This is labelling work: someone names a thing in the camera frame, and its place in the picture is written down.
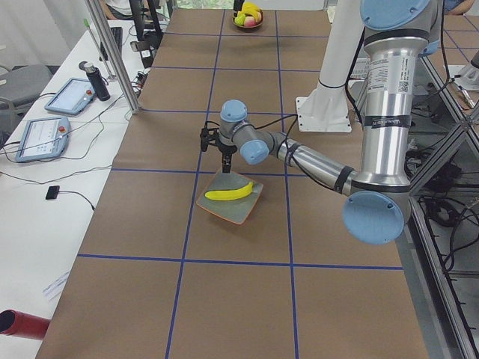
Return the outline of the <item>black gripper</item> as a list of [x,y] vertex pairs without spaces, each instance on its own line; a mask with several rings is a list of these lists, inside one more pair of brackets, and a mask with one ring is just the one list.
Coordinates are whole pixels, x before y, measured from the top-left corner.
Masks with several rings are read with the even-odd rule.
[[219,150],[222,154],[222,172],[230,173],[233,154],[237,151],[237,147],[219,142]]

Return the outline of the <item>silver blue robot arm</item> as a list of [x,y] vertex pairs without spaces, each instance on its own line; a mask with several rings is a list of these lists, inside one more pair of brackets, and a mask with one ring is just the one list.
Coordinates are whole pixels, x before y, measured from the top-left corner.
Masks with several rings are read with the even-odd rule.
[[415,65],[434,52],[442,22],[440,1],[340,1],[317,87],[296,101],[303,132],[350,131],[345,87],[360,49],[370,64],[364,88],[361,166],[355,170],[280,132],[256,129],[243,102],[220,113],[218,143],[234,146],[251,165],[275,156],[321,185],[347,196],[342,218],[357,239],[395,240],[409,219],[410,182],[404,171]]

